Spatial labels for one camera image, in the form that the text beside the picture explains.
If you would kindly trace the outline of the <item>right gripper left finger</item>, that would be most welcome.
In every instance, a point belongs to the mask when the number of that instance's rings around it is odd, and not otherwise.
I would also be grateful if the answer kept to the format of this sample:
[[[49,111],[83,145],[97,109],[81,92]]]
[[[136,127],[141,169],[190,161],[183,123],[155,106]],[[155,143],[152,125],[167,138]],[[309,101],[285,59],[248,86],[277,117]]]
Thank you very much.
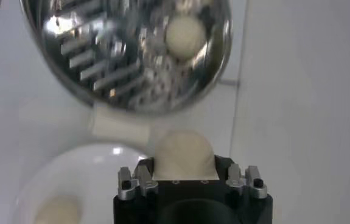
[[[153,179],[153,157],[138,162],[134,174],[128,167],[121,167],[118,171],[117,197],[122,201],[129,201],[137,196],[137,191],[147,197],[158,193],[158,182]]]

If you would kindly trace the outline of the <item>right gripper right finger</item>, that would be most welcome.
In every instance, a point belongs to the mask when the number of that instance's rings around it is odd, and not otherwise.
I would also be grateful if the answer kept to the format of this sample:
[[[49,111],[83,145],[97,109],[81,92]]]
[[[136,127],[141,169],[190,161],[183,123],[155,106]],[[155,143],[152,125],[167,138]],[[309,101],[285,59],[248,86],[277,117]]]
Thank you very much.
[[[219,180],[243,195],[249,191],[250,197],[265,199],[268,197],[267,185],[264,183],[257,166],[248,166],[242,175],[240,166],[231,158],[215,156],[215,169]]]

